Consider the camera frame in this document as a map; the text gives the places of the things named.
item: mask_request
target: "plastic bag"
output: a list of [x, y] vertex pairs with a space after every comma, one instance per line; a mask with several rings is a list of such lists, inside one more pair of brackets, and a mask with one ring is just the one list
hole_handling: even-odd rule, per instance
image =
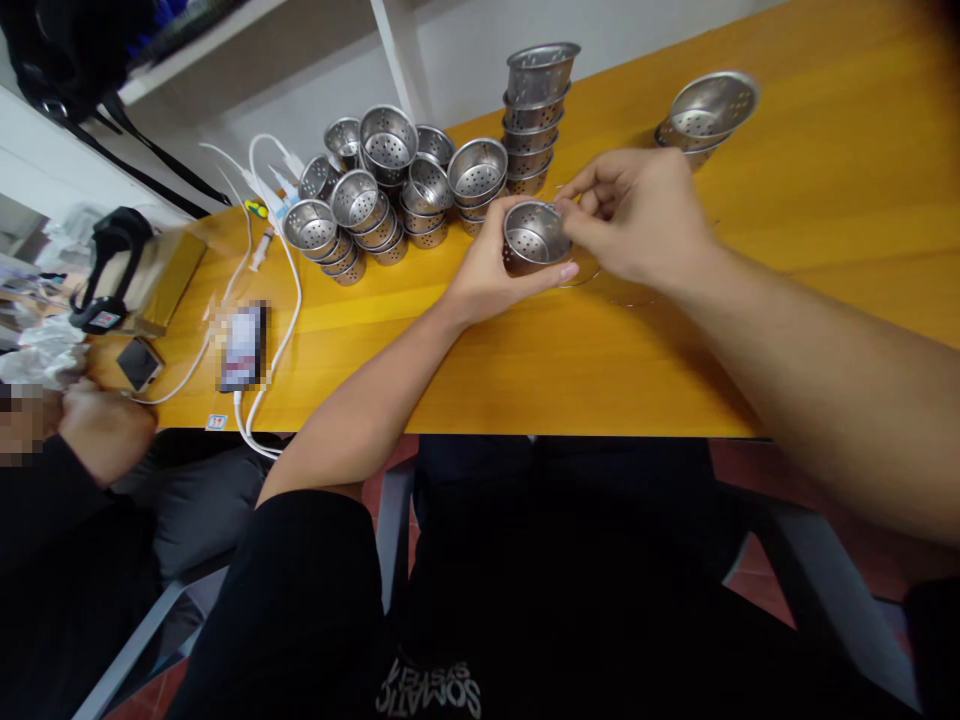
[[65, 390], [83, 376], [89, 347], [86, 335], [69, 322], [69, 316], [54, 315], [40, 327], [20, 335], [20, 350], [0, 357], [0, 380], [8, 385], [43, 385], [47, 390]]

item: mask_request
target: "smartphone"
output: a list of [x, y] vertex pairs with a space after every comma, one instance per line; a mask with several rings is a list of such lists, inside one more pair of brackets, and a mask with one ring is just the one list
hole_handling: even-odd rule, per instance
[[267, 306], [254, 303], [227, 316], [227, 342], [220, 362], [220, 392], [249, 390], [261, 382]]
[[117, 365], [127, 376], [134, 392], [141, 393], [163, 371], [163, 361], [146, 340], [134, 338], [117, 358]]

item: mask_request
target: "gray chair leg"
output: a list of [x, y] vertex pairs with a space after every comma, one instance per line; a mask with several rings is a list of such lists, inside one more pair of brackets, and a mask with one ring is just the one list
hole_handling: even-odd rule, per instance
[[751, 530], [770, 559], [797, 631], [919, 711], [913, 666], [826, 518], [764, 495], [730, 492], [750, 508]]

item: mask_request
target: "black bag strap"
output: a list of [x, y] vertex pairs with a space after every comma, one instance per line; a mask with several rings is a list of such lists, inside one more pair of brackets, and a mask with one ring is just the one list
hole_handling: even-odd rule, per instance
[[110, 117], [112, 117], [120, 127], [150, 148], [153, 154], [163, 161], [164, 165], [173, 170], [196, 190], [202, 192], [204, 195], [216, 200], [217, 202], [223, 203], [224, 205], [230, 206], [232, 204], [230, 202], [230, 198], [228, 198], [219, 190], [208, 185], [206, 181], [193, 172], [193, 170], [188, 168], [175, 157], [170, 155], [166, 150], [154, 143], [146, 135], [137, 130], [134, 124], [130, 122], [130, 118], [127, 117], [127, 113], [123, 107], [123, 101], [120, 100], [120, 96], [117, 93], [108, 93], [106, 97], [103, 98], [103, 106], [107, 109], [107, 112], [110, 113]]
[[80, 127], [77, 123], [70, 120], [70, 118], [67, 117], [65, 112], [58, 113], [57, 108], [50, 107], [46, 103], [44, 103], [43, 110], [44, 110], [44, 114], [47, 117], [49, 117], [51, 120], [53, 120], [55, 123], [57, 123], [60, 127], [66, 130], [69, 130], [70, 133], [73, 134], [73, 136], [76, 137], [78, 140], [80, 140], [81, 142], [85, 143], [86, 145], [96, 150], [98, 153], [100, 153], [100, 155], [105, 157], [107, 160], [112, 162], [121, 170], [132, 175], [134, 178], [136, 178], [137, 180], [142, 182], [144, 185], [146, 185], [148, 188], [150, 188], [155, 193], [157, 193], [157, 195], [162, 197], [164, 200], [167, 200], [168, 202], [173, 203], [188, 215], [199, 220], [200, 218], [205, 218], [210, 214], [199, 205], [196, 205], [190, 202], [185, 197], [174, 192], [163, 183], [158, 182], [157, 180], [154, 180], [152, 177], [150, 177], [146, 173], [140, 170], [137, 170], [137, 168], [133, 167], [132, 165], [129, 165], [128, 163], [125, 163], [123, 160], [118, 158], [112, 152], [107, 150], [103, 145], [101, 145], [97, 141], [97, 139], [93, 137], [93, 135], [88, 133], [86, 130]]

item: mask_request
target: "forearm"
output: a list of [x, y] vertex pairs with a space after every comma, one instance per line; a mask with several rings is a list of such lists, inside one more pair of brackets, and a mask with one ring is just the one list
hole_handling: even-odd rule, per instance
[[661, 289], [815, 478], [878, 523], [960, 546], [960, 353], [719, 245]]
[[357, 483], [379, 470], [465, 326], [441, 301], [350, 376], [283, 451], [258, 504], [290, 490]]

